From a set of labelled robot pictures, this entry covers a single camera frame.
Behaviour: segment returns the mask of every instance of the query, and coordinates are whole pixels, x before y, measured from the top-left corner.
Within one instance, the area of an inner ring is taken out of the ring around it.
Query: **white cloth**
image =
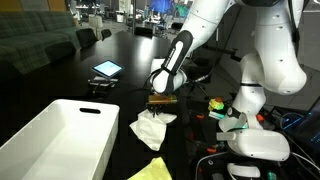
[[[131,123],[130,127],[138,138],[154,151],[159,151],[164,140],[167,124],[172,122],[177,116],[160,113],[155,115],[148,110],[138,115],[138,120]]]

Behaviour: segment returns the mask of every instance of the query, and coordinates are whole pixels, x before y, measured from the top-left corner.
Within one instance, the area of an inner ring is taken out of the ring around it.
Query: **black table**
[[[94,46],[78,50],[73,57],[48,64],[24,75],[20,80],[1,85],[1,144],[19,131],[41,110],[56,99],[73,99],[117,104],[120,106],[119,131],[104,179],[127,179],[162,157],[173,179],[190,179],[188,157],[181,121],[177,118],[167,128],[158,152],[150,150],[130,129],[129,124],[145,109],[145,95],[139,90],[150,74],[153,57],[165,56],[170,42],[166,39],[134,36],[119,32]],[[106,59],[125,67],[119,83],[106,95],[92,95],[87,80],[95,73],[90,68]],[[176,106],[168,112],[178,113]]]

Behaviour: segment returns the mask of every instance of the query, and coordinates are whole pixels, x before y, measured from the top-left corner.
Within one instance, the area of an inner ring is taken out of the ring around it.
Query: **tablet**
[[[105,78],[112,78],[113,76],[120,73],[124,68],[119,64],[111,60],[106,60],[98,65],[95,65],[91,68],[92,71],[95,73],[105,77]]]

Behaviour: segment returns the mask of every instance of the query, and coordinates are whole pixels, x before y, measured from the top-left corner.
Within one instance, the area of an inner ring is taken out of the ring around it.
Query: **white plastic tray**
[[[102,179],[118,114],[116,105],[52,102],[0,148],[0,179]]]

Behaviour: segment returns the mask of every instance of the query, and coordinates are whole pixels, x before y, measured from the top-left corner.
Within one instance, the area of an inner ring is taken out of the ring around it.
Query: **sofa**
[[[63,41],[79,42],[70,12],[0,12],[0,61],[9,61],[21,73],[48,64],[44,49]]]

